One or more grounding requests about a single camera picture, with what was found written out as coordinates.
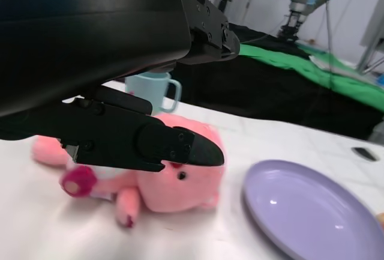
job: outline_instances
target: lavender plate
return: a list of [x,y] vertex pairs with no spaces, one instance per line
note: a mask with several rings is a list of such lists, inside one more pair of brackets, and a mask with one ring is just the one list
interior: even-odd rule
[[244,196],[263,232],[294,259],[384,259],[378,221],[314,170],[282,160],[260,162],[245,177]]

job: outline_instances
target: pink plush toy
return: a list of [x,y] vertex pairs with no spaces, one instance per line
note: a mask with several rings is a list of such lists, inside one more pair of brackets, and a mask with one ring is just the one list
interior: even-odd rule
[[[207,124],[180,116],[161,114],[165,125],[185,127],[213,141],[223,150],[218,133]],[[32,147],[39,163],[67,167],[61,186],[72,197],[94,196],[116,199],[116,218],[132,228],[140,211],[140,198],[152,211],[171,213],[194,207],[214,208],[224,166],[200,167],[163,161],[159,173],[78,165],[54,138],[39,136]]]

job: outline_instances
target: white tabletop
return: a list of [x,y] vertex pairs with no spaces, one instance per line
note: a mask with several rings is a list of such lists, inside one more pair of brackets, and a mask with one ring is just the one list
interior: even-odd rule
[[[124,88],[116,82],[108,86]],[[223,138],[227,171],[215,212],[144,211],[134,229],[122,229],[115,223],[113,204],[69,198],[58,184],[61,171],[30,159],[33,139],[0,141],[0,259],[287,259],[250,225],[242,207],[244,175],[253,163],[264,159],[309,166],[350,189],[372,212],[384,212],[383,147],[182,103],[176,114],[216,126]],[[370,148],[382,160],[359,159],[350,150],[355,146]]]

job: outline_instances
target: mug handle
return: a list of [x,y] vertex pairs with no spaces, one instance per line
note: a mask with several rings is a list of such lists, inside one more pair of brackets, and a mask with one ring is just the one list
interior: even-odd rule
[[180,84],[179,81],[176,81],[176,80],[173,80],[173,79],[169,79],[168,81],[170,84],[174,84],[175,88],[176,88],[176,91],[175,91],[175,101],[173,102],[173,105],[170,109],[165,109],[163,107],[161,107],[161,110],[165,113],[172,113],[174,110],[176,110],[176,108],[178,107],[178,104],[180,102],[180,99],[181,99],[181,91],[182,91],[182,86]]

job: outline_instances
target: black cloth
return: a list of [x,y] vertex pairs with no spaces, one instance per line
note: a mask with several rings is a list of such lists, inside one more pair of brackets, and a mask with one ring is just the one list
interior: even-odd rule
[[298,56],[306,60],[310,59],[310,54],[304,52],[295,43],[287,43],[285,41],[281,41],[274,36],[262,32],[257,32],[255,30],[247,28],[246,26],[229,24],[229,29],[232,30],[238,36],[240,43],[259,47],[265,50],[282,52],[285,54]]
[[[290,122],[367,139],[381,111],[324,89],[294,70],[252,58],[200,65],[177,64],[172,77],[183,85],[181,101],[254,119]],[[170,86],[167,96],[173,98]]]

